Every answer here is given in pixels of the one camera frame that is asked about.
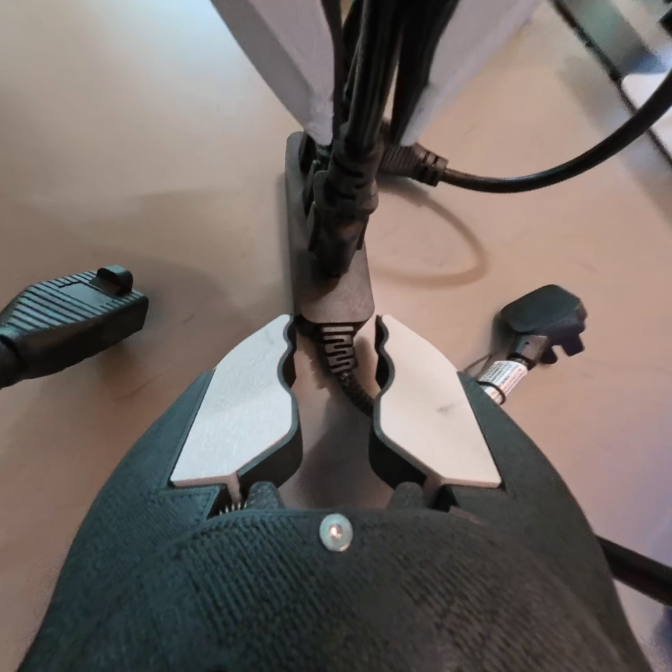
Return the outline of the black metal bar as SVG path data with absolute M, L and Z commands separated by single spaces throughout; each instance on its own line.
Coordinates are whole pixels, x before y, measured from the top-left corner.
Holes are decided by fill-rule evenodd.
M 671 2 L 553 1 L 671 162 Z

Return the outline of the black power strip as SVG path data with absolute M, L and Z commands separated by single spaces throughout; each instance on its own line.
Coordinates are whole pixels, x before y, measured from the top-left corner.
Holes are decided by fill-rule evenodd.
M 315 345 L 325 374 L 339 384 L 344 395 L 365 416 L 371 417 L 374 398 L 356 376 L 355 338 L 374 314 L 374 298 L 365 247 L 358 250 L 348 271 L 328 276 L 308 250 L 309 220 L 304 193 L 312 168 L 301 168 L 300 159 L 315 146 L 304 132 L 286 141 L 284 185 L 295 324 Z

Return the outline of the black ribbed power plug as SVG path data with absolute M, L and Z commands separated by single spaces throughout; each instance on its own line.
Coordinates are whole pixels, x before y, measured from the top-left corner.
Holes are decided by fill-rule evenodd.
M 1 389 L 70 368 L 139 332 L 148 297 L 119 265 L 32 284 L 1 310 Z

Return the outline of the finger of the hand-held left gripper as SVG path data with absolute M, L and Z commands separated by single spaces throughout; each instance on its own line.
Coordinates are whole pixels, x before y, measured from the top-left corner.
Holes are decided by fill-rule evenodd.
M 340 1 L 212 1 L 283 106 L 320 146 L 342 120 Z
M 531 1 L 408 1 L 391 142 L 417 142 L 489 57 L 532 19 Z

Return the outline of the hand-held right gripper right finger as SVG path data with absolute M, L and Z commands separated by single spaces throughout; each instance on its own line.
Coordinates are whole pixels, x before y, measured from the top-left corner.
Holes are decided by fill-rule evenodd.
M 375 326 L 374 473 L 393 489 L 416 483 L 426 498 L 444 486 L 498 489 L 503 480 L 455 365 L 391 315 Z

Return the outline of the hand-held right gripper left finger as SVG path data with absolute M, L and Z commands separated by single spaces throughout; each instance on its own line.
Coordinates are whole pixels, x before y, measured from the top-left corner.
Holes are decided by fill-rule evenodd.
M 279 315 L 241 341 L 214 368 L 183 441 L 170 482 L 225 486 L 246 497 L 259 482 L 281 487 L 303 457 L 294 355 L 296 327 Z

